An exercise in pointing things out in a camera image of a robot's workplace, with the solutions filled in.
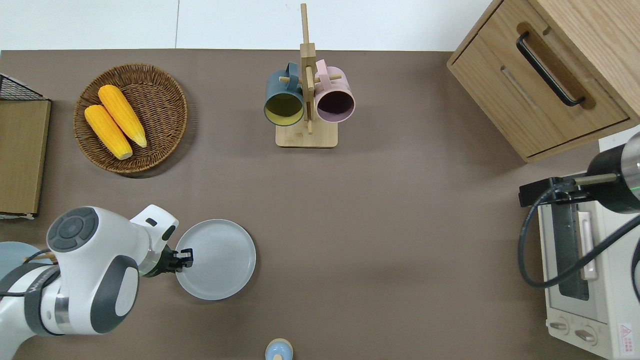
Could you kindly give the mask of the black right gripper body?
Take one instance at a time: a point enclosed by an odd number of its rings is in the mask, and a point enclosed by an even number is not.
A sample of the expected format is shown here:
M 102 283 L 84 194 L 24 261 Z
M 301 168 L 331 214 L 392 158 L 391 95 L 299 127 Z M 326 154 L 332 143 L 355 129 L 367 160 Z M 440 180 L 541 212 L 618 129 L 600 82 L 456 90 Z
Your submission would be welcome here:
M 521 208 L 532 207 L 542 194 L 560 185 L 553 193 L 541 201 L 541 205 L 569 204 L 580 198 L 581 191 L 571 178 L 549 177 L 519 187 L 518 200 Z

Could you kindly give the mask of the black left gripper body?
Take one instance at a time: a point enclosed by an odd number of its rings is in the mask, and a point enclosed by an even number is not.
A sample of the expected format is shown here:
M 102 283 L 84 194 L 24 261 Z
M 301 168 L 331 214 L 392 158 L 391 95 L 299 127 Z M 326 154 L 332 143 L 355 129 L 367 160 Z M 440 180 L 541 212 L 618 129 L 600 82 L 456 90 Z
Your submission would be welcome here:
M 179 268 L 178 252 L 171 248 L 164 248 L 159 259 L 159 273 L 176 273 Z

